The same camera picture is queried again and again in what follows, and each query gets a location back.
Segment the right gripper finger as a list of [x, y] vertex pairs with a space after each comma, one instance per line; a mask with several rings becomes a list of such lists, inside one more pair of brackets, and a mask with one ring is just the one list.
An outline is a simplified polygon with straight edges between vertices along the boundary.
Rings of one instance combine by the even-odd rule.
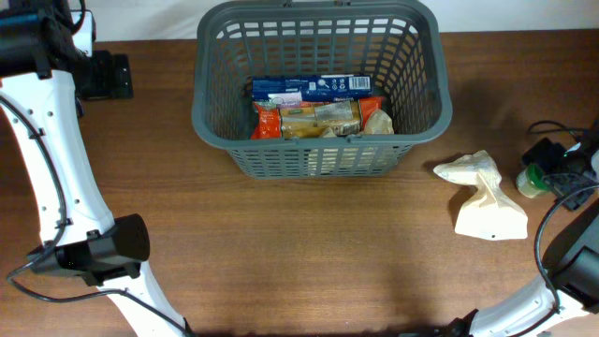
[[544, 176], [542, 182], [557, 198], [571, 195], [563, 204], [571, 212], [584, 206], [594, 192], [593, 189], [582, 191], [582, 188], [595, 184], [594, 179], [575, 173], [552, 173]]
[[552, 171], [561, 162], [566, 150], [559, 142], [542, 138], [521, 157], [524, 167], [537, 165], [543, 171]]

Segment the orange pasta package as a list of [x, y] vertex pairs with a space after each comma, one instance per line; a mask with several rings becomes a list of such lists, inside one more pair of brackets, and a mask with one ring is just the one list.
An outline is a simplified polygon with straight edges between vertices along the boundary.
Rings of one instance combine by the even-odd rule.
[[327, 126], [340, 125], [341, 121], [356, 125], [346, 126], [337, 135], [351, 136], [351, 131], [357, 133], [364, 128], [376, 109], [382, 110], [382, 103], [383, 98], [379, 96], [339, 102], [255, 102], [258, 122], [251, 139], [319, 138]]

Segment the beige pouch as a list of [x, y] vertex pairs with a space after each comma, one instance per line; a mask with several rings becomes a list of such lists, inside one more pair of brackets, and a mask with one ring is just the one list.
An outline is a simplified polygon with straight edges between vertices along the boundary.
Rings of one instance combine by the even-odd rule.
[[[338, 138], [337, 133], [341, 132], [346, 126], [353, 127], [355, 123], [349, 121], [341, 121], [340, 125], [327, 126], [320, 134], [319, 138]], [[350, 135], [357, 134], [358, 136], [366, 135], [393, 135], [394, 129], [392, 120], [386, 112], [376, 109], [374, 113], [368, 117], [363, 129], [357, 133], [351, 131]], [[363, 150], [357, 166], [360, 169], [365, 169], [369, 166], [365, 160], [372, 159], [375, 154], [373, 147], [367, 147]], [[347, 150], [339, 150], [334, 148], [314, 149], [310, 150], [307, 156], [307, 167], [309, 175], [332, 175], [334, 171], [337, 174], [346, 173], [354, 166], [358, 159], [358, 148], [348, 148]]]
[[433, 172], [443, 180], [471, 186], [474, 195], [458, 212], [455, 232], [488, 241], [523, 240], [528, 237], [526, 212], [502, 190], [502, 175], [487, 151], [466, 154], [437, 165]]

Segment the blue cardboard box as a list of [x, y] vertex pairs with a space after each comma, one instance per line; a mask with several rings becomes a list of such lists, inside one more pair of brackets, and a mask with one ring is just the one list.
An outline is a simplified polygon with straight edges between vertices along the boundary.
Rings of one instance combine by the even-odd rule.
[[373, 95], [370, 76], [311, 75], [296, 77], [255, 77], [252, 80], [254, 101], [279, 103], [337, 102]]

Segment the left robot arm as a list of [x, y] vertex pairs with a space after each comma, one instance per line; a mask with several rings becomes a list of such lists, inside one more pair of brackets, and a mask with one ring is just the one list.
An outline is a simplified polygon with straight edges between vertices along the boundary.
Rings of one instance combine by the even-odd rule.
[[18, 141], [37, 201], [40, 245], [25, 268], [78, 277], [108, 297], [139, 336], [188, 336], [149, 265], [141, 216], [114, 217], [82, 141], [86, 100], [133, 94], [126, 56], [95, 51], [95, 19], [66, 0], [1, 6], [1, 109]]

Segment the green lid jar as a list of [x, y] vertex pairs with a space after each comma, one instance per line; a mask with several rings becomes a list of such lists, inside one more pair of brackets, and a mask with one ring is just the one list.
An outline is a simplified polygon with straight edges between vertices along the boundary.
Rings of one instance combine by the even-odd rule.
[[549, 187], [542, 180], [543, 177], [543, 170], [538, 165], [531, 164], [518, 175], [517, 189], [526, 198], [540, 197], [549, 191]]

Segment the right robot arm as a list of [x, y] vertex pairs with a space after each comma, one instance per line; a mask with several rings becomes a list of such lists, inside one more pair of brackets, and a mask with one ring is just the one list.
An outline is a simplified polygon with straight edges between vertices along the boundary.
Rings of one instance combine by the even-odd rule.
[[[571, 318], [598, 311], [598, 125], [570, 128], [576, 146], [547, 138], [522, 157], [516, 179], [526, 198], [556, 196], [536, 230], [533, 253], [538, 276], [501, 303], [473, 310], [437, 330], [438, 336], [536, 336]], [[528, 217], [501, 189], [494, 160], [484, 151], [434, 168], [442, 179], [475, 187], [459, 210], [455, 230], [489, 241], [525, 239]]]

